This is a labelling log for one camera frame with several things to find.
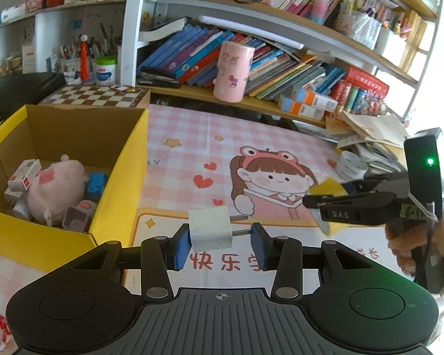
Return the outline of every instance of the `white cord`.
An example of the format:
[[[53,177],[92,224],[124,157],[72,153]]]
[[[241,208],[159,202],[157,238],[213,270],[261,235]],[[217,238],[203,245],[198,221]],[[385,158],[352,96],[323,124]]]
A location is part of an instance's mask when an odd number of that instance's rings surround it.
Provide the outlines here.
[[[416,206],[421,209],[421,211],[427,216],[428,219],[434,220],[436,223],[439,221],[437,216],[434,215],[432,212],[428,211],[424,205],[421,204],[421,202],[416,199],[411,192],[408,193],[408,197],[413,200],[413,203],[416,204]]]

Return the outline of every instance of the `green lid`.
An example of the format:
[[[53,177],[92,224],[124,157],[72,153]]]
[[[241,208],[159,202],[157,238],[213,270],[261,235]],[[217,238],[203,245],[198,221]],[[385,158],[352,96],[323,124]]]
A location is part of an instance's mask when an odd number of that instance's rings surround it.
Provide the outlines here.
[[[96,59],[97,65],[115,65],[117,64],[117,56],[103,56]]]

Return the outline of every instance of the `cartoon girl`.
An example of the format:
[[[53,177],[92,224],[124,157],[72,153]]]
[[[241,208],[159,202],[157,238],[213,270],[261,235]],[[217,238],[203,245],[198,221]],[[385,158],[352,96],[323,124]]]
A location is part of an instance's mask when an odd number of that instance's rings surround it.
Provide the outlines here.
[[[245,215],[270,219],[312,219],[303,196],[317,184],[313,172],[286,151],[240,148],[230,162],[232,200]]]

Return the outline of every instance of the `gray ribbed panel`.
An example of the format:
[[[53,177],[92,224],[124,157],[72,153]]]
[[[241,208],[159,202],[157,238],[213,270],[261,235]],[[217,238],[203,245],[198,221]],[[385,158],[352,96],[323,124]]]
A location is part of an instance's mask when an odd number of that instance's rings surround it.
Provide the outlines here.
[[[227,298],[216,296],[224,293]],[[20,350],[19,355],[34,355]],[[301,311],[261,290],[188,290],[147,306],[120,339],[89,355],[358,355],[319,335]],[[419,347],[404,355],[431,355]]]

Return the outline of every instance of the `yellow star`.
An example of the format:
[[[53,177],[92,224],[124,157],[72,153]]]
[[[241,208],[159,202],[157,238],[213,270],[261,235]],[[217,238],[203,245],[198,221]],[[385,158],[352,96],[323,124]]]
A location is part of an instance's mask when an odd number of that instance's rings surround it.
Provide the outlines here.
[[[164,145],[174,148],[174,147],[181,147],[182,144],[179,142],[179,139],[177,138],[169,138],[166,140],[166,143]]]
[[[156,225],[153,219],[148,220],[147,222],[145,222],[145,224],[148,226],[148,228],[151,228],[152,226]]]

